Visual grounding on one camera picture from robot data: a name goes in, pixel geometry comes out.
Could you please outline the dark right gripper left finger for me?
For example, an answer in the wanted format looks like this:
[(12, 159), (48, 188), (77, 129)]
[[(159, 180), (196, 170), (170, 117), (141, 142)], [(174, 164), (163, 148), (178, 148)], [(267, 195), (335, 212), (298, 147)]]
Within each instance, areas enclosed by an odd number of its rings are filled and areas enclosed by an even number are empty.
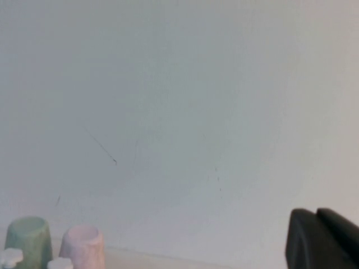
[(358, 268), (358, 257), (350, 257), (341, 248), (316, 212), (303, 208), (291, 211), (285, 251), (287, 267)]

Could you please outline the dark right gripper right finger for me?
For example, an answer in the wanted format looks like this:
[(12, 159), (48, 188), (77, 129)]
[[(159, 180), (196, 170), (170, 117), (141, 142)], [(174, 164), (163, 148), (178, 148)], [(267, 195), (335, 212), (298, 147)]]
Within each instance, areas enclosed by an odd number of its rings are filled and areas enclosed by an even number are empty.
[(358, 226), (329, 208), (317, 209), (316, 215), (350, 257), (358, 257)]

